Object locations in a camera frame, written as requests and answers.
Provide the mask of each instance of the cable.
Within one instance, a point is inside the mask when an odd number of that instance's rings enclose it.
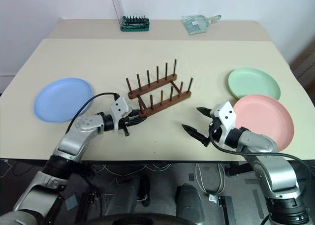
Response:
[[[92,165],[92,170],[93,170],[94,172],[101,172],[101,171],[103,171],[103,170],[104,170],[105,165],[103,164],[103,168],[102,168],[102,169],[100,169],[100,170],[96,170],[94,167],[95,167],[95,164],[93,164],[93,165]]]
[[[100,93],[96,96],[93,96],[92,98],[90,98],[88,101],[85,102],[85,104],[83,104],[83,106],[79,109],[79,111],[74,115],[74,117],[72,118],[67,130],[65,131],[65,133],[67,134],[68,131],[70,130],[74,120],[80,115],[80,113],[82,112],[82,110],[88,105],[89,102],[91,102],[93,99],[99,97],[99,96],[105,96],[105,95],[112,95],[114,96],[114,99],[117,100],[120,96],[117,93],[112,93],[112,92],[108,92],[108,93]]]
[[[208,193],[206,192],[206,190],[202,188],[202,186],[200,185],[200,183],[199,183],[199,181],[198,181],[198,176],[197,176],[197,164],[195,164],[195,175],[196,175],[196,181],[197,181],[197,184],[198,184],[199,188],[200,188],[205,194],[208,194]]]
[[[14,164],[13,168],[12,168],[12,174],[13,174],[14,176],[16,176],[16,177],[23,176],[24,174],[28,173],[29,171],[31,171],[31,170],[35,167],[35,165],[32,165],[31,167],[29,167],[28,169],[26,169],[24,172],[22,172],[22,173],[16,173],[16,172],[14,172],[14,171],[15,171],[16,166],[17,166],[19,163],[20,163],[19,161],[16,162],[16,163]]]
[[[241,155],[241,156],[246,156],[246,155],[250,155],[250,156],[281,156],[281,157],[286,157],[286,158],[290,158],[290,159],[293,159],[293,160],[296,160],[296,161],[299,161],[305,168],[306,172],[307,172],[307,180],[306,180],[306,184],[305,184],[305,187],[303,188],[302,192],[301,192],[301,195],[303,196],[307,190],[307,188],[309,187],[310,183],[311,183],[311,179],[312,179],[312,171],[309,167],[309,165],[305,162],[303,162],[301,159],[299,159],[298,157],[296,156],[293,156],[293,155],[288,155],[288,154],[284,154],[284,153],[242,153],[242,152],[236,152],[236,151],[231,151],[231,150],[226,150],[226,149],[223,149],[221,148],[213,139],[213,136],[212,134],[214,133],[213,132],[213,129],[212,129],[212,132],[209,131],[209,138],[211,140],[211,143],[214,145],[214,147],[216,147],[218,150],[222,151],[222,152],[225,152],[225,153],[228,153],[228,154],[232,154],[232,155]]]
[[[219,165],[221,166],[221,168],[222,168],[222,170],[223,170],[223,188],[222,188],[221,191],[216,192],[216,194],[221,194],[221,193],[224,191],[224,189],[225,189],[225,170],[224,170],[224,168],[223,168],[223,166],[222,166],[221,163],[219,163]]]
[[[120,186],[120,183],[118,182],[118,178],[116,177],[116,183],[118,186]]]
[[[100,195],[100,197],[95,198],[95,200],[99,200],[99,199],[101,199],[101,197],[102,197],[102,194]]]
[[[12,165],[9,164],[7,159],[0,159],[0,160],[3,160],[10,167],[2,176],[0,176],[0,178],[2,178],[2,177],[5,177],[6,174],[10,171],[10,169],[12,168]]]
[[[168,167],[169,164],[164,165],[164,166],[162,166],[162,167],[158,167],[158,166],[156,166],[156,165],[153,163],[152,166],[155,167],[155,168],[157,168],[157,169],[164,169],[164,168]]]
[[[269,214],[264,218],[263,221],[261,221],[260,225],[265,225],[265,223],[268,221],[268,219],[269,219]]]
[[[100,190],[100,188],[98,188],[97,186],[95,186],[91,181],[89,181],[87,179],[86,176],[78,174],[84,181],[86,181],[86,183],[89,185],[90,188],[93,188],[96,192],[99,193],[99,195],[102,195],[102,191]],[[103,200],[102,198],[99,200],[99,216],[103,217]]]
[[[223,166],[222,166],[220,163],[218,163],[217,166],[218,166],[218,171],[219,171],[219,175],[220,175],[220,185],[219,185],[219,187],[218,187],[218,189],[217,189],[217,191],[216,191],[215,193],[211,193],[211,194],[215,194],[215,195],[218,195],[218,194],[222,193],[222,192],[224,191],[224,188],[225,188],[225,171],[224,171],[224,168],[223,168]],[[221,167],[222,170],[223,170],[223,180],[224,180],[223,188],[222,188],[222,189],[221,189],[221,187],[222,187],[222,174],[221,174],[220,167]],[[198,170],[199,170],[199,175],[200,175],[201,184],[200,184],[200,182],[199,182],[199,180],[198,180],[197,168],[198,168]],[[200,170],[200,165],[199,165],[198,163],[195,164],[195,175],[196,175],[196,181],[197,181],[197,184],[198,184],[199,188],[200,188],[205,194],[210,195],[210,193],[207,192],[207,190],[205,189],[205,186],[204,186],[204,184],[203,184],[202,174],[201,174],[201,170]]]
[[[116,176],[119,176],[119,177],[126,177],[126,176],[129,176],[129,175],[131,175],[131,174],[140,172],[140,171],[142,171],[143,169],[145,169],[146,167],[147,167],[147,165],[145,164],[141,169],[139,169],[139,170],[137,170],[137,171],[134,171],[134,172],[131,172],[131,173],[127,173],[127,174],[118,174],[118,173],[116,173],[116,172],[113,172],[113,171],[109,170],[109,169],[106,167],[106,165],[104,164],[104,169],[105,169],[106,171],[108,171],[109,173],[114,174],[114,175],[116,175]]]
[[[104,194],[105,209],[107,209],[106,196],[109,195],[109,194],[107,194],[107,190],[110,188],[110,186],[111,186],[115,181],[116,181],[116,183],[118,183],[117,177],[112,180],[112,182],[108,185],[108,187],[106,187],[105,194]]]
[[[165,170],[167,170],[169,167],[171,166],[171,164],[167,165],[165,168],[163,168],[162,170],[155,170],[155,169],[152,169],[152,168],[149,168],[147,165],[145,166],[147,169],[153,171],[153,172],[163,172]]]
[[[163,171],[167,170],[170,166],[171,166],[171,164],[168,164],[166,167],[162,168],[161,170],[155,170],[155,169],[152,169],[152,168],[148,167],[146,164],[144,164],[143,167],[141,169],[139,169],[139,170],[136,170],[134,172],[127,173],[127,174],[119,174],[119,173],[116,173],[116,172],[113,172],[113,171],[109,170],[106,167],[106,165],[104,164],[104,168],[102,168],[101,170],[98,170],[98,171],[102,171],[103,169],[105,169],[106,171],[108,171],[109,173],[111,173],[111,174],[113,174],[115,176],[126,177],[126,176],[132,175],[134,173],[140,172],[140,171],[144,170],[145,168],[148,169],[148,170],[151,170],[153,172],[163,172]]]

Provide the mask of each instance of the green plate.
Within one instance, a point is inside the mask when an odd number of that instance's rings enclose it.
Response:
[[[277,82],[267,73],[254,68],[240,68],[231,72],[228,86],[237,98],[249,95],[265,95],[280,99],[281,91]]]

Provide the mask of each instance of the white cable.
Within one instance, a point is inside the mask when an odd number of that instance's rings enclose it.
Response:
[[[218,190],[217,190],[215,193],[213,193],[213,194],[215,194],[215,195],[222,193],[222,192],[224,191],[224,189],[225,189],[225,171],[224,171],[224,168],[223,168],[222,164],[218,163],[217,165],[218,165],[218,171],[219,171],[219,175],[220,175],[220,185],[219,185],[219,187],[218,187]],[[201,185],[200,185],[199,180],[198,180],[197,167],[198,167],[198,170],[199,170]],[[220,167],[221,167],[222,170],[223,170],[223,188],[222,188],[222,189],[221,189],[221,186],[222,186],[222,174],[221,174]],[[201,170],[200,170],[200,166],[199,166],[198,163],[196,163],[196,165],[195,165],[195,175],[196,175],[196,181],[197,181],[197,184],[198,184],[199,188],[200,188],[205,194],[208,194],[208,195],[209,195],[209,193],[207,192],[207,190],[206,190],[205,187],[204,187],[203,180],[202,180]]]
[[[206,190],[204,190],[204,189],[201,187],[201,185],[200,185],[200,183],[199,183],[199,181],[198,181],[197,163],[195,164],[195,175],[196,175],[196,181],[197,181],[197,183],[198,183],[199,188],[200,188],[205,194],[208,194],[208,193],[206,192]]]
[[[118,182],[118,179],[117,179],[117,178],[116,178],[116,183],[117,183],[118,186],[120,186],[120,183]]]
[[[153,167],[155,167],[155,168],[157,168],[157,169],[164,169],[164,168],[168,167],[170,164],[164,165],[164,166],[162,166],[162,167],[158,167],[158,166],[156,166],[154,163],[153,163],[152,165],[153,165]]]
[[[201,185],[202,185],[202,188],[203,188],[203,190],[206,192],[207,190],[206,190],[206,188],[205,188],[205,186],[204,186],[204,184],[203,184],[203,180],[202,180],[202,174],[201,174],[200,165],[199,165],[199,164],[197,164],[197,167],[198,167],[198,170],[199,170],[199,175],[200,175],[200,180],[201,180]]]
[[[100,169],[100,170],[96,170],[94,167],[95,167],[95,164],[93,164],[93,165],[92,165],[92,169],[93,169],[93,171],[94,171],[94,172],[101,172],[101,171],[103,171],[103,170],[104,170],[105,165],[103,164],[103,168],[102,168],[102,169]]]
[[[219,194],[219,193],[220,193],[220,190],[221,190],[221,186],[222,186],[222,174],[221,174],[221,169],[220,169],[219,163],[218,163],[217,165],[218,165],[218,171],[219,171],[219,175],[220,175],[220,185],[219,185],[217,191],[216,191],[214,194]]]
[[[155,169],[149,168],[147,165],[146,165],[145,167],[146,167],[147,169],[153,171],[153,172],[163,172],[163,171],[167,170],[170,166],[171,166],[171,164],[169,164],[167,167],[165,167],[165,168],[162,169],[162,170],[155,170]]]
[[[114,195],[114,194],[102,194],[102,195]],[[100,199],[101,197],[95,198],[95,200]]]
[[[136,172],[140,172],[140,171],[142,171],[143,169],[145,169],[146,167],[147,167],[147,165],[145,164],[141,169],[139,169],[139,170],[137,170],[137,171],[134,171],[134,172],[131,172],[131,173],[127,173],[127,174],[118,174],[118,173],[116,173],[116,172],[112,172],[111,170],[109,170],[109,169],[106,167],[106,165],[104,164],[104,169],[105,169],[106,171],[108,171],[109,173],[114,174],[114,175],[116,175],[116,176],[119,176],[119,177],[126,177],[126,176],[129,176],[129,175],[134,174],[134,173],[136,173]]]
[[[224,191],[224,189],[225,189],[225,170],[224,170],[224,168],[223,168],[223,166],[222,166],[221,163],[218,163],[218,165],[220,165],[221,168],[222,168],[222,170],[223,170],[223,188],[222,188],[221,191],[216,192],[216,194],[221,194],[221,193]]]
[[[10,171],[10,169],[12,168],[12,165],[9,164],[7,159],[0,159],[0,160],[3,160],[10,167],[2,176],[0,176],[0,178],[2,178],[2,177],[5,177],[6,174]]]
[[[109,195],[109,194],[107,194],[107,190],[110,188],[110,186],[116,181],[117,182],[117,177],[116,178],[114,178],[113,180],[112,180],[112,182],[108,185],[108,187],[106,187],[106,190],[105,190],[105,194],[104,194],[104,204],[105,204],[105,209],[107,209],[107,205],[106,205],[106,196],[107,195]]]

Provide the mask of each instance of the cable connector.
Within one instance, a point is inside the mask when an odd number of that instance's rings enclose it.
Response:
[[[222,125],[222,123],[221,123],[220,119],[219,119],[219,118],[214,118],[214,119],[212,120],[212,123],[211,123],[211,125],[210,125],[210,128],[211,128],[211,130],[212,130],[213,132],[215,132],[216,130],[218,130],[218,129],[221,127],[221,125]]]
[[[118,100],[120,98],[120,95],[118,93],[114,93],[114,100]]]
[[[215,194],[209,194],[209,201],[213,202],[214,204],[217,204],[218,197]]]

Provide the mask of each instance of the blue plate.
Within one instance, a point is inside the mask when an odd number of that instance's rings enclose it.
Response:
[[[38,94],[34,102],[34,113],[45,122],[62,123],[72,119],[92,96],[92,87],[82,79],[58,80]]]

